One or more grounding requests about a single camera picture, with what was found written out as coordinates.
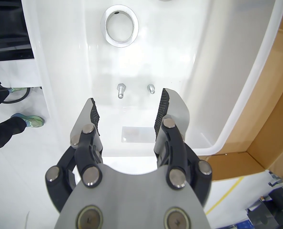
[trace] silver screw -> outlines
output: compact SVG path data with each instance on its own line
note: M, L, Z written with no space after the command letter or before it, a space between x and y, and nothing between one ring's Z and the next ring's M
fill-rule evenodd
M94 130L94 125L93 124L86 124L82 128L82 132L84 134L89 134Z
M188 229L190 221L187 214L178 207L171 208L165 214L164 224L166 229Z
M74 136L70 139L70 145L71 145L73 148L77 148L78 143L79 143L79 140L80 140L80 135L74 135Z
M60 174L59 167L58 166L52 166L46 172L46 179L47 179L47 181L52 182L52 181L54 181L58 178L59 174Z
M149 85L147 86L147 89L148 89L148 91L149 91L151 94L154 94L154 93L155 93L155 87L154 87L154 85L149 84Z
M122 99L123 98L123 92L126 90L126 86L123 83L118 84L117 90L118 90L118 98Z
M170 118L167 118L167 119L164 119L163 122L164 126L166 128L169 128L169 129L172 129L175 127L175 122L173 119L170 119Z
M172 169L169 172L169 180L174 187L179 189L182 189L187 183L185 174L179 169Z
M93 186L98 182L98 179L99 170L94 166L87 168L82 176L82 180L87 186Z
M102 212L96 206L88 206L84 208L77 219L78 229L99 229L102 228Z
M212 170L211 170L211 166L209 165L209 163L207 161L204 160L200 160L198 162L198 166L199 166L199 170L204 174L204 175L210 175Z

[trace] cardboard box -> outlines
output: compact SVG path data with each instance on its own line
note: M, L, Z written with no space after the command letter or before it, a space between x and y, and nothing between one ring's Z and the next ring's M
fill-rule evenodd
M279 29L255 88L224 147L203 158L213 180L266 169L283 177L283 30Z

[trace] small metal peg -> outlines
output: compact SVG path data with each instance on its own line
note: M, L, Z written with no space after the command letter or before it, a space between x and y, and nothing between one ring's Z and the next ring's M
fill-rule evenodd
M71 139L70 139L70 145L73 148L77 148L78 147L78 143L80 140L80 135L74 135Z
M178 189L182 189L187 183L185 174L179 169L172 169L169 172L169 180L171 184Z
M118 98L122 99L123 98L123 93L126 90L126 86L123 83L118 84L117 90L118 90Z
M92 166L87 168L83 175L82 175L82 180L85 185L87 186L93 186L95 185L98 180L99 180L100 172L97 167Z
M164 119L163 122L164 126L166 128L169 128L169 129L172 129L175 127L175 122L173 119L170 119L170 118L167 118L167 119Z
M210 175L212 173L211 166L207 161L200 160L198 162L199 170L202 172L204 175Z
M151 94L154 94L154 93L155 93L155 87L154 87L154 85L149 84L149 85L147 86L147 89L148 89L148 91L149 91Z
M82 128L82 132L84 134L89 134L94 130L94 125L93 124L86 124Z
M59 167L58 166L52 166L46 172L46 179L47 179L47 181L52 182L52 181L54 181L58 178L59 174L60 174Z

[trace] yellow floor tape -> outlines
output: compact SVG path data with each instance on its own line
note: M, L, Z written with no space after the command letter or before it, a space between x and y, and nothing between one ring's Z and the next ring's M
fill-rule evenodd
M244 179L244 177L240 177L236 183L234 183L234 185L219 199L219 201L217 203L215 203L207 212L206 215L208 215L213 209L216 208L216 206L218 204L220 204L222 202L223 199L225 199L235 188L236 186Z

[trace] sneaker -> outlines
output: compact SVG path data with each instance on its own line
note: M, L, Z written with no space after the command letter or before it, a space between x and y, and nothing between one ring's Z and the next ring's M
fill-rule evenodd
M26 87L9 88L9 93L17 92L26 89Z
M44 120L37 115L25 116L23 114L16 113L12 115L11 117L22 118L26 122L27 127L38 128L44 125Z

